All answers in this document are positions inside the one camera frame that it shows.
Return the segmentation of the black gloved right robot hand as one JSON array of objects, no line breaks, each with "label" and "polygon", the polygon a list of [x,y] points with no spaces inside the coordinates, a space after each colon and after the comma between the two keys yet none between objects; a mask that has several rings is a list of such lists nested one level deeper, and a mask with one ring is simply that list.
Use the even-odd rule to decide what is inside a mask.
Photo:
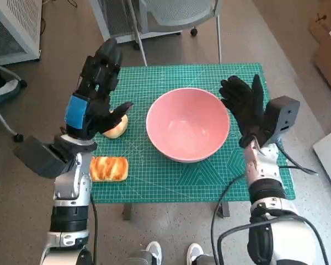
[{"label": "black gloved right robot hand", "polygon": [[249,86],[238,76],[221,81],[221,102],[235,117],[242,137],[239,145],[246,148],[258,135],[263,122],[263,86],[259,75],[253,77]]}]

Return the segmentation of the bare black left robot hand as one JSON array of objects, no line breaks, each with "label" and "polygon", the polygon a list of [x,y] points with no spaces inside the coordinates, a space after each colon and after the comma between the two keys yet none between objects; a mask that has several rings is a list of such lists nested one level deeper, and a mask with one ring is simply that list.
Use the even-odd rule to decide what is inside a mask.
[{"label": "bare black left robot hand", "polygon": [[93,56],[87,56],[65,113],[66,133],[80,140],[91,140],[119,125],[133,105],[125,102],[110,109],[110,93],[116,89],[122,52],[115,39],[105,41]]}]

